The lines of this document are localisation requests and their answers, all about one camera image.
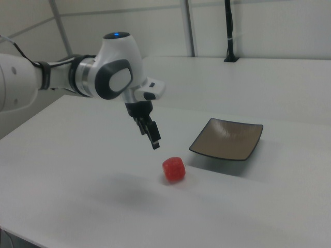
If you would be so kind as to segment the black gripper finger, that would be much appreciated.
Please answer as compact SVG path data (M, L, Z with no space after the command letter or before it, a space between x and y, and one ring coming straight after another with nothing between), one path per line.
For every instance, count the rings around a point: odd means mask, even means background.
M145 128L144 128L144 119L143 118L135 117L134 118L134 121L136 122L137 126L139 127L139 130L141 132L141 135L145 135L146 132L145 132Z
M144 119L144 131L147 134L152 148L155 150L160 147L159 140L161 139L157 124L150 117Z

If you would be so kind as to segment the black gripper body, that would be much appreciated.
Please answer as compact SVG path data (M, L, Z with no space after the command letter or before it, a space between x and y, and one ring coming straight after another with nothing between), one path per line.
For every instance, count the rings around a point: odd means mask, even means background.
M134 121L146 121L151 120L150 113L153 110L153 105L151 101L140 101L136 103L125 103L127 112Z

